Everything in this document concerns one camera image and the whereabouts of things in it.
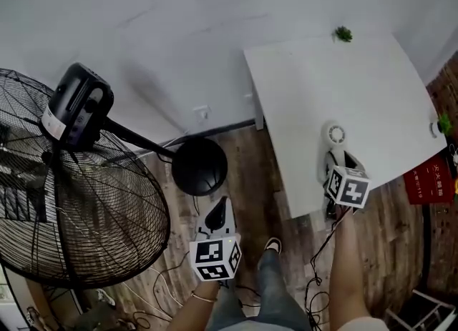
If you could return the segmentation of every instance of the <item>red box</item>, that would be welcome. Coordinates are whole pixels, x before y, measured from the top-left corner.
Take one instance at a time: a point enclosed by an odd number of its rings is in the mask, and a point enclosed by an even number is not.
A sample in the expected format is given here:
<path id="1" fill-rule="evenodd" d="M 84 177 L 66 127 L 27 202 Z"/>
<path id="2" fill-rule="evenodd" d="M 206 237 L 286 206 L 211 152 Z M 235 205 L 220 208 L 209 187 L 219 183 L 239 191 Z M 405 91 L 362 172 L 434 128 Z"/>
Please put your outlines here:
<path id="1" fill-rule="evenodd" d="M 447 162 L 436 154 L 404 174 L 410 204 L 452 202 L 454 183 Z"/>

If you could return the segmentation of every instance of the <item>fan motor housing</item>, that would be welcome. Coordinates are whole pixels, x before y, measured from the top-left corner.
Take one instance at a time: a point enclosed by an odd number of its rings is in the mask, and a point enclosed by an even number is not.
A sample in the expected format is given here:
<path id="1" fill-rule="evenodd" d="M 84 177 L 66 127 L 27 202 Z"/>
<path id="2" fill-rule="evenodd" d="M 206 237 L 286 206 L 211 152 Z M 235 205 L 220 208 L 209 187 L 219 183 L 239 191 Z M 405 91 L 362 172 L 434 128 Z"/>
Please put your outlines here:
<path id="1" fill-rule="evenodd" d="M 99 140 L 113 101 L 109 84 L 89 68 L 75 63 L 49 100 L 42 126 L 52 139 L 72 149 L 88 149 Z"/>

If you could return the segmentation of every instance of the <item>black round fan base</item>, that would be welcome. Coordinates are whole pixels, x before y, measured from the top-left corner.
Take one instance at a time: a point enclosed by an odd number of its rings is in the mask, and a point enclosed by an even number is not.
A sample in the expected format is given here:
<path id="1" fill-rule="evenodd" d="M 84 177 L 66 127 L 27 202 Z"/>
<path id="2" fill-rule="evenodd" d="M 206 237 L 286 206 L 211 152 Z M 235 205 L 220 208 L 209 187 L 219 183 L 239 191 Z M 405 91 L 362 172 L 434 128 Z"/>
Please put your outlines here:
<path id="1" fill-rule="evenodd" d="M 215 142 L 190 139 L 176 151 L 172 162 L 172 176 L 186 194 L 203 197 L 216 191 L 228 174 L 228 160 Z"/>

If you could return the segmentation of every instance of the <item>fan grill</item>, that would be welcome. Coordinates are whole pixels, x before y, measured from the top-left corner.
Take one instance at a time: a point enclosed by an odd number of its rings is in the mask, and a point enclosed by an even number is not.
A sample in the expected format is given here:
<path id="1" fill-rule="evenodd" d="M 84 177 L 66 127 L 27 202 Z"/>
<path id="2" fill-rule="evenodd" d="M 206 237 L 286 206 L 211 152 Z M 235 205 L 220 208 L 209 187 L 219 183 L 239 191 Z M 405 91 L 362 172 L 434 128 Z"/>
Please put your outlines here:
<path id="1" fill-rule="evenodd" d="M 0 255 L 26 277 L 102 287 L 164 250 L 167 204 L 145 165 L 101 131 L 90 152 L 57 149 L 40 129 L 52 90 L 0 69 Z"/>

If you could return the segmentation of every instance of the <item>small plant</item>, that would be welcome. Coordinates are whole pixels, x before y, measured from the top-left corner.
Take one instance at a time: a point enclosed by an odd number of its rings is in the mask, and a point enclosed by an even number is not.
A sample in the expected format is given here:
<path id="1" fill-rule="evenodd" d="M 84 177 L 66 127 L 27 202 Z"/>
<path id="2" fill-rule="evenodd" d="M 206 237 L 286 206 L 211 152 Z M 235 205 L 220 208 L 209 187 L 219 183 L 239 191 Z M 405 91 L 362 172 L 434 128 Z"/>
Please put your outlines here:
<path id="1" fill-rule="evenodd" d="M 343 42 L 350 42 L 353 39 L 353 35 L 351 35 L 351 31 L 348 30 L 345 26 L 340 26 L 334 30 L 334 35 L 337 39 Z"/>
<path id="2" fill-rule="evenodd" d="M 443 113 L 439 116 L 439 121 L 437 122 L 439 126 L 439 130 L 445 136 L 448 136 L 452 133 L 453 126 L 450 122 L 449 115 L 447 113 Z"/>

